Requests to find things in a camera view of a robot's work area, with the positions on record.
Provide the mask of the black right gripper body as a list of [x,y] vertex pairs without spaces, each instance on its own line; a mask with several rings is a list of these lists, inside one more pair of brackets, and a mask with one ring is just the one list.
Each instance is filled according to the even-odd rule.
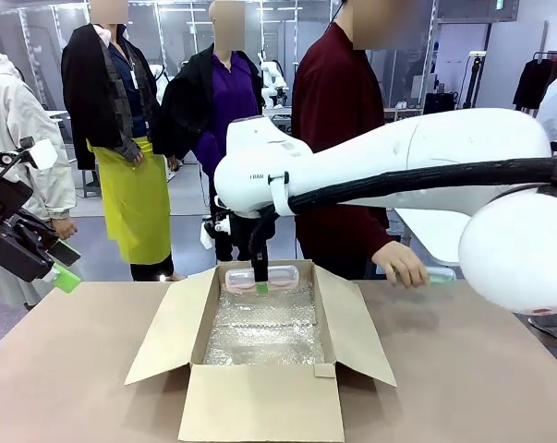
[[260,253],[266,242],[275,235],[275,222],[278,214],[275,210],[263,210],[259,218],[245,218],[231,213],[231,241],[238,249],[239,261],[250,261]]

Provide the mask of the person's left hand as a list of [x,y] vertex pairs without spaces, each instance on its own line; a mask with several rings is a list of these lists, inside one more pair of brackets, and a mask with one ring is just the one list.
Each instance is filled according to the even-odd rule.
[[401,282],[406,288],[430,283],[425,265],[411,248],[392,241],[373,254],[371,261],[382,268],[386,280],[396,285]]

